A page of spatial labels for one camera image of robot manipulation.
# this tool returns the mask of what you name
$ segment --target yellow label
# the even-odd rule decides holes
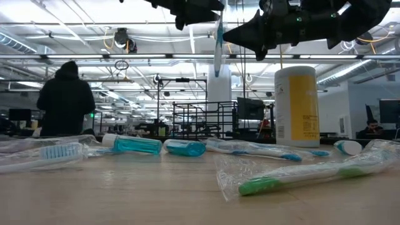
[[[289,77],[292,140],[319,140],[318,96],[314,76]]]

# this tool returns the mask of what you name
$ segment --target black hoodie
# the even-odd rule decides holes
[[[41,136],[80,134],[83,117],[94,111],[89,84],[78,77],[78,66],[70,61],[43,86],[37,107],[45,110]]]

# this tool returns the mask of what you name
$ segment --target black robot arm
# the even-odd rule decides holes
[[[350,6],[339,15],[347,2]],[[254,51],[261,61],[278,44],[327,39],[331,49],[341,41],[352,41],[383,20],[391,0],[302,0],[300,6],[291,6],[289,0],[260,0],[259,5],[262,16],[258,10],[223,39]]]
[[[175,18],[176,29],[182,31],[184,26],[196,23],[217,21],[219,16],[213,11],[224,10],[218,0],[145,0],[151,6],[169,9]]]

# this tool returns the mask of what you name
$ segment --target wall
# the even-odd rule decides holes
[[[339,135],[339,118],[345,117],[347,134],[340,136],[351,138],[348,84],[342,82],[340,86],[329,87],[327,90],[326,93],[318,94],[319,132]]]
[[[380,99],[399,99],[400,82],[387,82],[385,77],[363,84],[349,85],[351,128],[353,135],[367,126],[365,105],[379,106]],[[394,124],[383,124],[385,129],[394,129]]]

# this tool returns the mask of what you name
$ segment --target blue toothbrush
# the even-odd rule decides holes
[[[77,161],[84,157],[83,145],[79,143],[58,144],[55,146],[41,147],[39,149],[30,149],[9,155],[7,159],[11,162],[21,159],[24,159],[25,161],[27,159],[32,159],[32,161],[0,166],[0,173],[11,173],[50,166],[57,163]]]

